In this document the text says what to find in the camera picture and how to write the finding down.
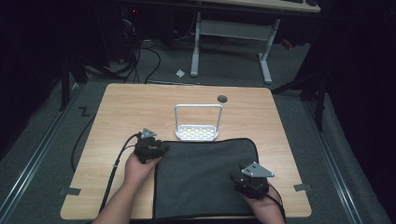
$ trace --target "white wire stand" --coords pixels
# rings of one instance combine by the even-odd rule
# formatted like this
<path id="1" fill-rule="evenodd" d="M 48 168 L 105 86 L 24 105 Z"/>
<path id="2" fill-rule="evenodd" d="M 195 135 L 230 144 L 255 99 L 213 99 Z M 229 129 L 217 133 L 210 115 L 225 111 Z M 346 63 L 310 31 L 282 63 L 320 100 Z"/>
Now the white wire stand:
<path id="1" fill-rule="evenodd" d="M 219 116 L 216 127 L 208 124 L 182 124 L 178 125 L 177 110 L 181 107 L 217 107 L 219 109 Z M 219 123 L 222 112 L 222 105 L 176 105 L 175 119 L 176 119 L 176 136 L 180 141 L 215 141 L 219 135 Z"/>

